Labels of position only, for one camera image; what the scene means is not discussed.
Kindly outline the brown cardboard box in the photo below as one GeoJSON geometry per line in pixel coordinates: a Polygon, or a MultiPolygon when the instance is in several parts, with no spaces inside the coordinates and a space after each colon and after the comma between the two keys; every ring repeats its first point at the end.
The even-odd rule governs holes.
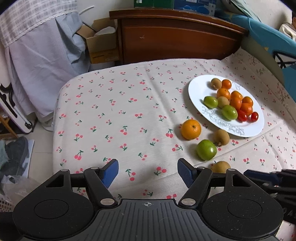
{"type": "Polygon", "coordinates": [[[76,33],[85,40],[91,64],[119,60],[116,30],[115,21],[110,18],[95,20],[91,26],[83,22],[76,33]]]}

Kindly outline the small red cherry tomato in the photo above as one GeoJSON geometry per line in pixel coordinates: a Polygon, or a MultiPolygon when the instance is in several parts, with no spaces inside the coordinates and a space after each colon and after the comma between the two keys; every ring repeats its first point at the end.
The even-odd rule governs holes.
{"type": "Polygon", "coordinates": [[[251,114],[251,121],[252,121],[252,122],[256,122],[256,121],[258,121],[258,118],[259,118],[258,113],[254,111],[254,112],[251,114]]]}

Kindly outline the green jujube fruit low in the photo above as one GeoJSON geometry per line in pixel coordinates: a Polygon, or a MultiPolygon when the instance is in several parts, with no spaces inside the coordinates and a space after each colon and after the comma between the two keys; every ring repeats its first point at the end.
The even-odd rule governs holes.
{"type": "Polygon", "coordinates": [[[217,147],[207,139],[202,140],[196,147],[197,155],[203,161],[209,161],[217,154],[217,147]]]}

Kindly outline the blue cardboard box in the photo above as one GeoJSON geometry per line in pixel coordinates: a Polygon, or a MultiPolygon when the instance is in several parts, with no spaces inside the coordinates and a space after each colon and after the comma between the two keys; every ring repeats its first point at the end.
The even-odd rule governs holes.
{"type": "Polygon", "coordinates": [[[214,16],[217,0],[175,0],[174,9],[214,16]]]}

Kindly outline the white oval plate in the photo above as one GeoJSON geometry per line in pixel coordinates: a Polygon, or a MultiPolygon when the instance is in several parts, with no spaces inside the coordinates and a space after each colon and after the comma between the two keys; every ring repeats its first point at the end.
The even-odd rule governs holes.
{"type": "Polygon", "coordinates": [[[238,137],[263,131],[264,115],[255,97],[233,80],[200,75],[189,82],[189,98],[205,119],[238,137]]]}

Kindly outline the mandarin on plate front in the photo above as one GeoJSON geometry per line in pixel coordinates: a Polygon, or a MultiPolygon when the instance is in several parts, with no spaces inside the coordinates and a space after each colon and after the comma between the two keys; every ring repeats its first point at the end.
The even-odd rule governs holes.
{"type": "Polygon", "coordinates": [[[238,91],[233,91],[230,96],[230,105],[235,109],[240,109],[242,106],[243,96],[238,91]]]}

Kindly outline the large red cherry tomato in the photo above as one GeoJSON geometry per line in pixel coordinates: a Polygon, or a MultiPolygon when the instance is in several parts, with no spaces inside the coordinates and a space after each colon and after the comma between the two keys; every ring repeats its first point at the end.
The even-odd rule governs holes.
{"type": "Polygon", "coordinates": [[[247,121],[247,115],[246,113],[244,113],[242,110],[238,109],[237,110],[237,114],[238,114],[238,117],[237,119],[241,122],[245,122],[247,121]]]}

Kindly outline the checkered grey fabric cover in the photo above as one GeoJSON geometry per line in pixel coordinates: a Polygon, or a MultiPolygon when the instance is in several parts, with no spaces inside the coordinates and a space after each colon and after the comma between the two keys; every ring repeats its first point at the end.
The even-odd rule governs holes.
{"type": "Polygon", "coordinates": [[[53,117],[60,89],[90,61],[76,1],[15,1],[1,12],[1,43],[15,97],[26,115],[53,117]]]}

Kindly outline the green jujube fruit small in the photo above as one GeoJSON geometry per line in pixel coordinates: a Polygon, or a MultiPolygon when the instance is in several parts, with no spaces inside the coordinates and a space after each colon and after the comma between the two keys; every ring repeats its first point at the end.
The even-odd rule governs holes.
{"type": "Polygon", "coordinates": [[[217,99],[215,97],[206,96],[206,97],[204,97],[203,104],[205,106],[207,106],[207,108],[213,109],[213,108],[217,108],[218,101],[217,101],[217,99]]]}

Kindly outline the mandarin on plate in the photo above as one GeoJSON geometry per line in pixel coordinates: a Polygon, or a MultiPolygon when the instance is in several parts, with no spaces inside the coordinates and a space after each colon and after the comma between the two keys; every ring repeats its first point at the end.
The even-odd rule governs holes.
{"type": "Polygon", "coordinates": [[[229,90],[232,87],[232,83],[229,79],[222,80],[222,88],[229,90]]]}
{"type": "Polygon", "coordinates": [[[249,96],[245,96],[242,100],[242,103],[249,104],[250,106],[253,106],[253,100],[249,96]]]}
{"type": "Polygon", "coordinates": [[[233,91],[230,96],[230,105],[235,109],[240,109],[242,106],[243,96],[238,91],[233,91]]]}
{"type": "Polygon", "coordinates": [[[228,100],[231,99],[231,94],[229,92],[228,89],[226,88],[220,88],[217,90],[217,94],[216,94],[216,97],[219,98],[219,97],[226,97],[228,100]]]}

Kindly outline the mandarin on plate left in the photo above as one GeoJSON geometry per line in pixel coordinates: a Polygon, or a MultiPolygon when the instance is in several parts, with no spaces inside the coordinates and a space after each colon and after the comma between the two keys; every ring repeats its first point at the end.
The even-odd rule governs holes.
{"type": "Polygon", "coordinates": [[[231,94],[229,92],[228,89],[226,88],[220,88],[217,90],[217,94],[216,94],[216,97],[219,98],[219,97],[226,97],[228,100],[231,99],[231,94]]]}

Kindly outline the dark wooden headboard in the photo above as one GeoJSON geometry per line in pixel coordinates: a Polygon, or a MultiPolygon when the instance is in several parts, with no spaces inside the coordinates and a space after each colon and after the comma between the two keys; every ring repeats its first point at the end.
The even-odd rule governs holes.
{"type": "Polygon", "coordinates": [[[172,9],[110,11],[122,65],[175,58],[224,59],[248,30],[213,16],[172,9]]]}

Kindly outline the mandarin on plate far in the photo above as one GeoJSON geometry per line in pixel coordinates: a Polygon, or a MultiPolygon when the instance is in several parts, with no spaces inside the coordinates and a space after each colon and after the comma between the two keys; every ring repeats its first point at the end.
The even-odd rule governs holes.
{"type": "Polygon", "coordinates": [[[232,87],[232,83],[229,79],[222,80],[222,88],[229,90],[232,87]]]}

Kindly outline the brown longan fruit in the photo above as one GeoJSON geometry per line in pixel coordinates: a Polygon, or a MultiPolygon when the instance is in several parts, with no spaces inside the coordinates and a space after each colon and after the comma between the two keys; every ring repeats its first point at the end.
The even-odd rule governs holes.
{"type": "Polygon", "coordinates": [[[218,78],[213,78],[210,84],[211,84],[211,87],[215,90],[218,90],[222,87],[222,81],[218,78]]]}
{"type": "Polygon", "coordinates": [[[225,130],[219,129],[214,133],[213,140],[214,144],[220,147],[227,145],[230,141],[230,137],[225,130]]]}
{"type": "Polygon", "coordinates": [[[230,104],[230,102],[229,102],[229,100],[227,99],[227,97],[224,97],[224,96],[220,96],[220,97],[218,97],[218,98],[217,98],[217,101],[218,101],[218,107],[219,107],[219,108],[223,108],[224,106],[230,104]]]}
{"type": "Polygon", "coordinates": [[[211,166],[213,173],[226,173],[226,171],[230,168],[230,164],[226,161],[218,161],[211,166]]]}

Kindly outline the cherry print tablecloth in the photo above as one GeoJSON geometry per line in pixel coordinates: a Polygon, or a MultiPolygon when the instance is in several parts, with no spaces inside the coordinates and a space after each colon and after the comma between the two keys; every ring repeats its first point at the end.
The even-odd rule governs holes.
{"type": "Polygon", "coordinates": [[[119,173],[110,187],[116,199],[179,200],[186,186],[177,161],[202,162],[195,148],[212,139],[215,125],[193,106],[188,84],[213,74],[233,80],[258,101],[263,131],[255,137],[230,136],[212,162],[261,172],[295,168],[295,102],[280,82],[244,50],[219,60],[171,59],[92,71],[60,90],[54,116],[53,170],[81,173],[117,159],[119,173]],[[186,120],[197,120],[201,134],[181,135],[186,120]]]}

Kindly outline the dark shoe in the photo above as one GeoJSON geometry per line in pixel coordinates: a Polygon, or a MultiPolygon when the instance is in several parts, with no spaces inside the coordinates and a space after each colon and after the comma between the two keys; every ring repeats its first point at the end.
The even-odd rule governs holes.
{"type": "Polygon", "coordinates": [[[1,143],[1,180],[4,176],[22,176],[26,168],[23,162],[29,156],[28,140],[19,137],[17,140],[1,143]]]}

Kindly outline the mandarin on plate right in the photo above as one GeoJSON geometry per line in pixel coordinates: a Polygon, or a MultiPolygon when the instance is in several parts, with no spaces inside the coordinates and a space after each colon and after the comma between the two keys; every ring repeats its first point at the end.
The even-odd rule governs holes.
{"type": "Polygon", "coordinates": [[[245,96],[242,100],[242,103],[249,104],[250,106],[253,106],[253,100],[249,96],[245,96]]]}

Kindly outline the green fruit carton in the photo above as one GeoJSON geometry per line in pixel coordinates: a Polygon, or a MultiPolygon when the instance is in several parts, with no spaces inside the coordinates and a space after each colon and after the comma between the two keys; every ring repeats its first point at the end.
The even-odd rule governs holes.
{"type": "Polygon", "coordinates": [[[134,7],[173,9],[174,0],[134,0],[134,7]]]}

